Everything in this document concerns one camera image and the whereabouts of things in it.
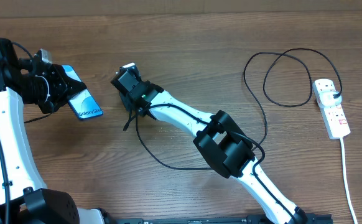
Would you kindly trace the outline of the blue Galaxy smartphone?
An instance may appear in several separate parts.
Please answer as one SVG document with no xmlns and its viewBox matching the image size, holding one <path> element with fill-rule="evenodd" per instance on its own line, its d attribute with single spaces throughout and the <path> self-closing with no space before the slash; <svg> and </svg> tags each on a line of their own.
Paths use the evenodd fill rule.
<svg viewBox="0 0 362 224">
<path fill-rule="evenodd" d="M 59 103 L 60 106 L 65 104 L 69 105 L 79 120 L 92 119 L 104 114 L 87 88 L 73 95 L 69 100 L 64 98 L 64 101 Z"/>
</svg>

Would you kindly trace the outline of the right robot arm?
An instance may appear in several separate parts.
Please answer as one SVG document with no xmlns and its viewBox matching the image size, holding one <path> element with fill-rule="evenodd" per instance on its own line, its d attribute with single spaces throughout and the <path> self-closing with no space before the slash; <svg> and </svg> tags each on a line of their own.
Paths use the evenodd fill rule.
<svg viewBox="0 0 362 224">
<path fill-rule="evenodd" d="M 259 144 L 247 137 L 228 113 L 192 108 L 168 91 L 143 81 L 133 63 L 119 69 L 111 84 L 119 91 L 130 121 L 148 115 L 174 125 L 193 137 L 193 143 L 213 171 L 236 179 L 260 204 L 272 223 L 307 223 L 305 212 L 287 199 L 262 170 L 253 152 Z"/>
</svg>

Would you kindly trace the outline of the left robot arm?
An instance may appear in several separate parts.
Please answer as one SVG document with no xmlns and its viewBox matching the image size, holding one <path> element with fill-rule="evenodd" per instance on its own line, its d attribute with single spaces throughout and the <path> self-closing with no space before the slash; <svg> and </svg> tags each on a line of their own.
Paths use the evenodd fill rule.
<svg viewBox="0 0 362 224">
<path fill-rule="evenodd" d="M 79 208 L 68 193 L 48 189 L 24 119 L 26 104 L 37 105 L 43 117 L 68 105 L 80 120 L 103 110 L 73 67 L 54 64 L 44 49 L 19 58 L 17 47 L 0 38 L 0 223 L 111 223 L 103 209 Z"/>
</svg>

